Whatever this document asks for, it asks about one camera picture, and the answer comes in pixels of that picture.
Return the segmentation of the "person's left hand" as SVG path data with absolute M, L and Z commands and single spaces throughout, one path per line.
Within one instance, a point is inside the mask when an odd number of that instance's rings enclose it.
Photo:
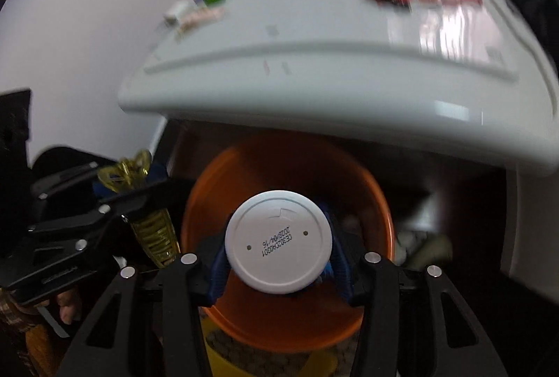
M 38 313 L 1 290 L 1 375 L 56 376 L 69 346 Z

